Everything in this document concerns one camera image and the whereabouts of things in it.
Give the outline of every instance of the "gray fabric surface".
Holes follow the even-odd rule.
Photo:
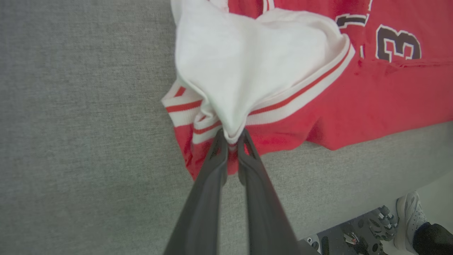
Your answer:
[[[165,0],[0,1],[0,254],[161,254],[190,187],[160,103],[175,78]],[[453,123],[263,160],[299,238],[451,170]],[[223,190],[222,254],[246,254]]]

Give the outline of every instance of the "shoe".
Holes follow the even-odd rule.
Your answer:
[[[405,250],[413,254],[418,253],[412,248],[415,231],[428,222],[423,213],[420,197],[416,191],[400,197],[396,201],[396,212],[400,218],[398,233],[393,241],[395,247],[399,250]]]

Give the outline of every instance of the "gray floor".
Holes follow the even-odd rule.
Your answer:
[[[422,208],[429,222],[442,225],[453,233],[453,171],[444,177],[417,190]],[[396,200],[385,204],[396,215]],[[383,242],[384,251],[389,255],[411,255],[393,246],[393,242]]]

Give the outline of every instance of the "white fabric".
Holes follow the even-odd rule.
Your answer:
[[[237,141],[255,106],[349,48],[335,22],[314,13],[273,9],[254,20],[206,0],[173,0],[172,9],[177,83],[201,95],[196,119],[220,120],[229,143]]]

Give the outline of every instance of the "black pants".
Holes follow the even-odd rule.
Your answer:
[[[412,246],[419,255],[452,255],[453,235],[441,225],[426,222],[415,232]]]

